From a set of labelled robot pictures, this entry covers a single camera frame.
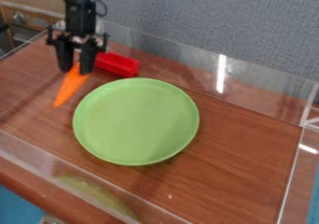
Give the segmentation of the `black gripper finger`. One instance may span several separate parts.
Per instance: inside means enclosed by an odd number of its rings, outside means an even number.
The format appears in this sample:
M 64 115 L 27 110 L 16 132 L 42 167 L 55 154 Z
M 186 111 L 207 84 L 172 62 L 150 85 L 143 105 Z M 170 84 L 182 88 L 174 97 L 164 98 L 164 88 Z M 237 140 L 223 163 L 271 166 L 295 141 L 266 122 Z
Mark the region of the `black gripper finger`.
M 88 75 L 92 72 L 98 52 L 99 52 L 98 42 L 94 38 L 88 38 L 82 46 L 82 55 L 80 55 L 80 74 L 82 75 Z
M 59 68 L 63 73 L 67 73 L 74 64 L 74 45 L 67 35 L 59 35 L 55 40 L 56 56 Z

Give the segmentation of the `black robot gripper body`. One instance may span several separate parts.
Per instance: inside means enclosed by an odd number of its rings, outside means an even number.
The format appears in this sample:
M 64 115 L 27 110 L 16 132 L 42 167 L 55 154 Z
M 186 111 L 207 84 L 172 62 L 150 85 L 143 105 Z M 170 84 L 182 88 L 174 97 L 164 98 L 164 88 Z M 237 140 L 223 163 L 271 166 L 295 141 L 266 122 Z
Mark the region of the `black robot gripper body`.
M 66 32 L 47 29 L 47 44 L 55 47 L 59 35 L 67 35 L 74 49 L 82 49 L 88 38 L 98 42 L 99 51 L 106 51 L 108 33 L 99 27 L 98 18 L 107 14 L 107 5 L 102 0 L 66 0 Z

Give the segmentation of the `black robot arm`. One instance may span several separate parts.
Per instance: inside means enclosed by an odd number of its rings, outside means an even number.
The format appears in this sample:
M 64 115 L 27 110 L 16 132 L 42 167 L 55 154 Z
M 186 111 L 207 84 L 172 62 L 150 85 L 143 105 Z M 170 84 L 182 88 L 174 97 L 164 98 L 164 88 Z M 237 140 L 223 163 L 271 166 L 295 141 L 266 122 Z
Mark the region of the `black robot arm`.
M 58 36 L 54 36 L 54 27 L 47 30 L 47 44 L 55 47 L 59 68 L 68 73 L 74 66 L 75 49 L 80 54 L 80 74 L 88 75 L 95 67 L 96 57 L 107 51 L 110 34 L 98 32 L 98 18 L 107 14 L 98 12 L 96 4 L 102 0 L 64 0 L 66 1 L 66 27 Z

